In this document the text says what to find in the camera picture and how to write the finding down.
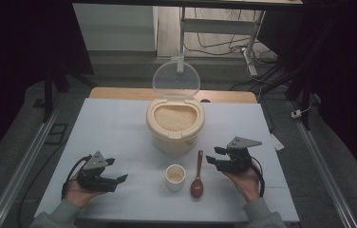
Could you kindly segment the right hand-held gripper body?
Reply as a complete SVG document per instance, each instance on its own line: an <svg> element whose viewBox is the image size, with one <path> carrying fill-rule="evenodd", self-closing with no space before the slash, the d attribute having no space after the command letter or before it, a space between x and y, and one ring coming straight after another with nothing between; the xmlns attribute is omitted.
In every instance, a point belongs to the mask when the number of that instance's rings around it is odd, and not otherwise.
<svg viewBox="0 0 357 228"><path fill-rule="evenodd" d="M227 173L238 174L249 169L255 169L253 157L248 148L261 145L262 142L234 137L223 150L224 155L229 156L228 161L220 161L218 170Z"/></svg>

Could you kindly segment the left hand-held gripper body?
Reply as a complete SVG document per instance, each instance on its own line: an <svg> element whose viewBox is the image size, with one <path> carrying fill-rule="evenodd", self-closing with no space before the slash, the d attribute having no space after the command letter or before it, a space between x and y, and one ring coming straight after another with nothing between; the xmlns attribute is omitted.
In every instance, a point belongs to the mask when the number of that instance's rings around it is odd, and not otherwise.
<svg viewBox="0 0 357 228"><path fill-rule="evenodd" d="M91 156L78 172L77 182L83 189L94 192L114 192L117 180L103 178L102 172L107 165L100 151Z"/></svg>

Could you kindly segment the brown wooden spoon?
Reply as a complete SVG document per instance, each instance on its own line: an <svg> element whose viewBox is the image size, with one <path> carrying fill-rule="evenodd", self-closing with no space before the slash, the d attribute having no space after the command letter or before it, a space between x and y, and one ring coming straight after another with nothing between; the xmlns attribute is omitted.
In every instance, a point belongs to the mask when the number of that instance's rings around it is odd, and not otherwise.
<svg viewBox="0 0 357 228"><path fill-rule="evenodd" d="M203 183L200 178L202 158L203 158L203 151L199 150L197 154L197 175L190 187L191 196L195 199L199 199L203 194Z"/></svg>

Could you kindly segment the rice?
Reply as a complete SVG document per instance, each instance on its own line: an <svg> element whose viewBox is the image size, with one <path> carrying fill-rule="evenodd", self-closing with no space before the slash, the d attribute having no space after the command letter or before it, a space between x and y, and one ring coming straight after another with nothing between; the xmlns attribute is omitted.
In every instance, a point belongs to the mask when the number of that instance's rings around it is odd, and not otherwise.
<svg viewBox="0 0 357 228"><path fill-rule="evenodd" d="M181 170L169 170L167 172L167 179L173 183L179 183L183 181L184 174Z"/></svg>
<svg viewBox="0 0 357 228"><path fill-rule="evenodd" d="M170 131L181 131L191 127L197 120L197 112L190 106L165 105L154 113L156 123Z"/></svg>

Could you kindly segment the beige rice container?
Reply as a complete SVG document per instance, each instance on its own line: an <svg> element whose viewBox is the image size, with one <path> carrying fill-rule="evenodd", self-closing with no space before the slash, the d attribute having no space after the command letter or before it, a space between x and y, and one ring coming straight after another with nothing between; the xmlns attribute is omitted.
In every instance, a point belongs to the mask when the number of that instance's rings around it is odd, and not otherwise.
<svg viewBox="0 0 357 228"><path fill-rule="evenodd" d="M158 107L165 105L192 107L197 112L196 122L181 131L170 131L160 127L155 121L154 113ZM166 154L179 156L195 146L197 135L205 123L205 112L202 104L194 99L156 99L147 108L146 123L153 134L156 147Z"/></svg>

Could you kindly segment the white cup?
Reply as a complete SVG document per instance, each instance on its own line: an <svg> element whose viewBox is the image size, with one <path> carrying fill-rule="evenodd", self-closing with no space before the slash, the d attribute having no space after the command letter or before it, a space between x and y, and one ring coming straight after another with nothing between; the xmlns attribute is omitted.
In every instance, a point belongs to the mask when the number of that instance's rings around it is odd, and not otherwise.
<svg viewBox="0 0 357 228"><path fill-rule="evenodd" d="M167 172L169 170L181 170L184 174L184 179L183 181L179 182L179 183L173 183L173 182L170 182L168 179L167 179ZM185 177L186 177L186 172L185 172L185 169L179 165L179 164L171 164L170 166L167 167L167 169L165 170L165 179L166 179L166 185L167 187L171 190L171 191L178 191L182 188L183 184L184 184L184 181L185 181Z"/></svg>

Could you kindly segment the person's left hand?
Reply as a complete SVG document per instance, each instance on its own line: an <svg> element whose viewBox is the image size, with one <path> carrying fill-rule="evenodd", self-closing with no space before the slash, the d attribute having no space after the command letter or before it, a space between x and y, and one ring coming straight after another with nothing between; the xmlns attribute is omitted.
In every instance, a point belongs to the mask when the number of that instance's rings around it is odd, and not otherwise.
<svg viewBox="0 0 357 228"><path fill-rule="evenodd" d="M76 181L76 177L72 177L67 184L65 199L80 208L84 208L93 198L102 194L103 192L94 192L83 189L83 187Z"/></svg>

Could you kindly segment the person's right hand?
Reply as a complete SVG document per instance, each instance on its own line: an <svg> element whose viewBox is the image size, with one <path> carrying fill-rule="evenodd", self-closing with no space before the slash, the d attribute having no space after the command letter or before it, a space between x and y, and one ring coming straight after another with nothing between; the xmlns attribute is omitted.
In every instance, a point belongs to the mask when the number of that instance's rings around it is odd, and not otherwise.
<svg viewBox="0 0 357 228"><path fill-rule="evenodd" d="M247 202L260 198L259 178L252 168L237 174L224 172L224 175L233 182L237 191Z"/></svg>

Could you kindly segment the white table cover sheet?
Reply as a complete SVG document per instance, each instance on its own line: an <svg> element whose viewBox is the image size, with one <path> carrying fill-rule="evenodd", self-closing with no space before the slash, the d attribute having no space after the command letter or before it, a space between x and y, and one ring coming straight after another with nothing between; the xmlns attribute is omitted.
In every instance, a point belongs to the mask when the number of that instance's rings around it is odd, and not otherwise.
<svg viewBox="0 0 357 228"><path fill-rule="evenodd" d="M245 222L245 200L232 182L208 162L200 171L202 196L195 199L190 193L197 175L198 151L213 156L214 147L224 147L234 137L242 137L262 142L249 152L262 165L264 199L269 208L285 221L299 219L259 104L206 104L206 121L196 145L182 156L167 155L155 147L145 121L148 105L146 101L85 100L37 210L52 212L61 201L62 185L72 165L100 151L105 158L115 159L104 170L106 177L128 177L115 192L93 199L80 214L83 219ZM166 185L165 170L171 164L181 165L186 172L178 191Z"/></svg>

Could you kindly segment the clear round container lid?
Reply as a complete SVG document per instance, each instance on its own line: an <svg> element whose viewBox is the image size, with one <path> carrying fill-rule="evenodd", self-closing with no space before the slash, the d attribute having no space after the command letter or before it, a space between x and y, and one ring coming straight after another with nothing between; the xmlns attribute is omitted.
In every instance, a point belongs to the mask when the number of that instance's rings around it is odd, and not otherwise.
<svg viewBox="0 0 357 228"><path fill-rule="evenodd" d="M170 61L156 70L152 87L161 97L192 98L200 90L200 78L188 63Z"/></svg>

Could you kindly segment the black metal stand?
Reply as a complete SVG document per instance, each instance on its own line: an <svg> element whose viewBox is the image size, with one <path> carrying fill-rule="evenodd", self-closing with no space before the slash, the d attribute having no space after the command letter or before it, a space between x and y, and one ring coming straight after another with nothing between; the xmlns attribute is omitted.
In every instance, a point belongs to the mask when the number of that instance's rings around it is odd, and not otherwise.
<svg viewBox="0 0 357 228"><path fill-rule="evenodd" d="M310 130L309 125L309 109L310 109L310 94L311 94L311 74L306 66L301 66L292 74L292 82L285 93L289 101L295 101L299 95L302 95L301 123Z"/></svg>
<svg viewBox="0 0 357 228"><path fill-rule="evenodd" d="M48 65L44 72L44 109L45 116L43 122L46 123L51 114L53 113L53 91L52 88L56 88L62 93L67 93L69 91L69 83L66 80L66 76L70 75L82 82L83 84L89 86L90 88L97 87L97 85L85 77L83 74L78 73L71 67L60 64L60 65Z"/></svg>

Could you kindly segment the white-framed background desk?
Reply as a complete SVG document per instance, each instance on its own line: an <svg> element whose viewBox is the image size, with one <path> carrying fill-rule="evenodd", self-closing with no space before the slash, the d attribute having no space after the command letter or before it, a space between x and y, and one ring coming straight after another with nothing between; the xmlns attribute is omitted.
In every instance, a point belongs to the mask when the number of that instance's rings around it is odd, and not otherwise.
<svg viewBox="0 0 357 228"><path fill-rule="evenodd" d="M259 32L264 14L267 10L300 10L303 0L70 0L78 4L179 7L179 47L178 56L184 57L184 34L186 32L241 34L249 35L250 43L242 50L247 69L251 76L257 71L252 63L251 52ZM190 19L185 16L187 8L256 10L258 14L253 21L227 21L217 19Z"/></svg>

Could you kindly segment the white background panel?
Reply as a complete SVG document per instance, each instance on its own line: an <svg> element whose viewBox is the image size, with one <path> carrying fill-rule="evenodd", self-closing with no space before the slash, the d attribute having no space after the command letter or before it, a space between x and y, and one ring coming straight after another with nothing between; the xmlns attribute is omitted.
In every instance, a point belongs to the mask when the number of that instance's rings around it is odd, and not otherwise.
<svg viewBox="0 0 357 228"><path fill-rule="evenodd" d="M157 7L75 3L73 8L88 50L157 50Z"/></svg>

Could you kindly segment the black floor frame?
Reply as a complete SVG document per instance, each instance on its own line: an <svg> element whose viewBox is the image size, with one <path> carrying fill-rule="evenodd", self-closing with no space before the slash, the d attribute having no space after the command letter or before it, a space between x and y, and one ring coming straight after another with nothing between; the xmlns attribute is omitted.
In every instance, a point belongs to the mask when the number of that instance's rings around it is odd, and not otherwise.
<svg viewBox="0 0 357 228"><path fill-rule="evenodd" d="M66 135L67 127L67 123L55 123L50 128L45 144L60 145Z"/></svg>

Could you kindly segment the aluminium floor rail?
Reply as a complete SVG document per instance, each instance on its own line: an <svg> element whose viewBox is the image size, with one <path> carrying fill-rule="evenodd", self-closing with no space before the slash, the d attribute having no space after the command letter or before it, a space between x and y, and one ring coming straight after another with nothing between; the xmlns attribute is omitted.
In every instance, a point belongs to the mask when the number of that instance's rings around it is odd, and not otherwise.
<svg viewBox="0 0 357 228"><path fill-rule="evenodd" d="M317 171L325 185L327 192L332 199L333 205L345 228L357 228L357 220L354 217L348 202L338 187L335 178L332 176L329 167L321 154L321 151L310 131L303 125L301 119L295 120L300 135L309 150L310 156L317 168Z"/></svg>
<svg viewBox="0 0 357 228"><path fill-rule="evenodd" d="M62 101L57 101L49 114L49 117L44 123L40 124L38 131L34 134L33 140L26 149L22 160L19 162L16 170L13 172L9 179L5 190L0 197L0 228L2 227L9 210L15 202L23 183L25 182L28 172L34 164L44 142L49 133L50 128L53 126L62 106Z"/></svg>

